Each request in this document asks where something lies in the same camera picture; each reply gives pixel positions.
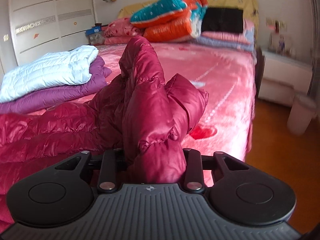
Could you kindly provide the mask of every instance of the lavender blanket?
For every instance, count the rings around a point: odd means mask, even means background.
[[[207,38],[204,36],[200,36],[196,38],[195,40],[192,40],[193,43],[196,44],[201,44],[201,45],[206,45],[209,47],[214,47],[214,48],[230,48],[230,49],[239,49],[239,50],[244,50],[247,52],[253,52],[254,51],[254,44],[242,44],[234,41],[220,41],[220,40],[215,40],[211,38]]]
[[[105,78],[111,74],[111,69],[104,67],[102,57],[97,56],[90,64],[89,72],[92,76],[86,84],[51,87],[31,92],[15,101],[0,104],[0,114],[28,114],[96,93],[107,85]]]

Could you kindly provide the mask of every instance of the purple comforter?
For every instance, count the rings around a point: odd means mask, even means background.
[[[102,57],[97,56],[91,63],[89,72],[92,76],[86,84],[45,88],[31,92],[15,101],[0,104],[0,114],[27,114],[35,112],[96,93],[107,85],[105,78],[111,74],[111,69],[104,67]]]

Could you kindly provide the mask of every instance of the bed frame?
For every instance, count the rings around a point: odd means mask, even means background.
[[[255,77],[254,81],[256,83],[256,99],[258,98],[260,87],[261,87],[261,81],[263,78],[263,71],[264,71],[264,62],[265,62],[265,56],[262,54],[262,50],[260,47],[257,48],[257,64],[255,66]]]

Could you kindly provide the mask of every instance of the wardrobe sliding door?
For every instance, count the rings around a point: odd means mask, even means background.
[[[18,65],[88,44],[94,25],[92,0],[9,0],[9,12]]]

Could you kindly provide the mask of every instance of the metal pin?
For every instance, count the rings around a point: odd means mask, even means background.
[[[202,184],[199,182],[189,182],[187,184],[187,188],[191,190],[199,190],[202,189]]]
[[[102,182],[99,185],[100,188],[105,189],[105,190],[111,190],[114,189],[116,187],[116,185],[113,182]]]

